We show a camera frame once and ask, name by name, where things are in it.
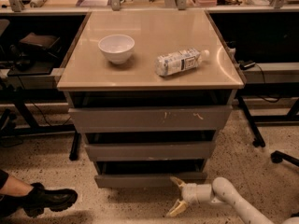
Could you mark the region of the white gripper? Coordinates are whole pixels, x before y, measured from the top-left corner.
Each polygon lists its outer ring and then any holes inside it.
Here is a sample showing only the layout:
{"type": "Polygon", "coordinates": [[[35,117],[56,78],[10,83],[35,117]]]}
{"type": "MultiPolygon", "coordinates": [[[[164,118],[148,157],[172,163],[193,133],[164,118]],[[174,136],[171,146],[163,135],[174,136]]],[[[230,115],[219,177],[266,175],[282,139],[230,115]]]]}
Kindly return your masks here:
{"type": "Polygon", "coordinates": [[[167,212],[167,217],[176,217],[183,213],[189,207],[189,204],[209,203],[214,198],[213,189],[210,184],[186,184],[183,180],[175,176],[171,176],[170,180],[181,189],[181,197],[184,201],[177,199],[175,204],[167,212]]]}

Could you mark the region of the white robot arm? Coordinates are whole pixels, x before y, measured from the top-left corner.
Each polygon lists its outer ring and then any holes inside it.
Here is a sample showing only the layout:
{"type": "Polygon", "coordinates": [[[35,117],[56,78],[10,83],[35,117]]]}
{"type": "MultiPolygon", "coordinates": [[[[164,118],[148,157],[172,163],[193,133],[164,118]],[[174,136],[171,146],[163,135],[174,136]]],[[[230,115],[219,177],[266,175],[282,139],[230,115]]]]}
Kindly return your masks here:
{"type": "Polygon", "coordinates": [[[211,184],[185,183],[174,176],[171,176],[170,180],[178,186],[180,197],[167,212],[168,217],[176,217],[191,205],[208,203],[212,206],[231,206],[244,224],[274,224],[244,199],[234,185],[224,177],[215,178],[211,184]]]}

